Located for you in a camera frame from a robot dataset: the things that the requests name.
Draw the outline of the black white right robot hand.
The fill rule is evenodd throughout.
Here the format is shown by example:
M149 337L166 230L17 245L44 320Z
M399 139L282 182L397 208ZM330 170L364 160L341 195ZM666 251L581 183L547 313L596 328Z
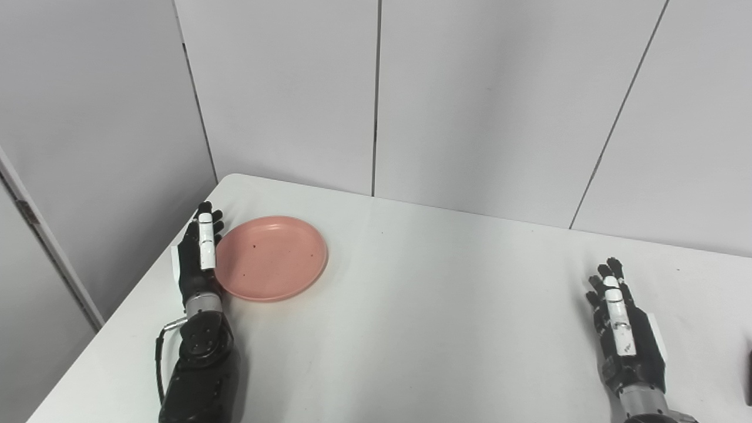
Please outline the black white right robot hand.
M666 363L650 318L634 302L623 265L615 257L598 265L586 293L598 335L605 385L616 395L629 386L644 385L666 391Z

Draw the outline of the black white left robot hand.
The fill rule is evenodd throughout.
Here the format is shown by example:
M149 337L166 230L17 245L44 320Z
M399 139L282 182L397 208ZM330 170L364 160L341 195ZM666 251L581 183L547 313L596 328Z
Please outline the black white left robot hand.
M177 245L179 275L177 279L181 294L181 303L201 293L223 294L223 289L217 281L214 270L202 270L200 266L199 222L201 214L211 216L214 243L222 240L220 232L224 229L223 212L215 210L210 201L199 204L194 218L188 224L181 242Z

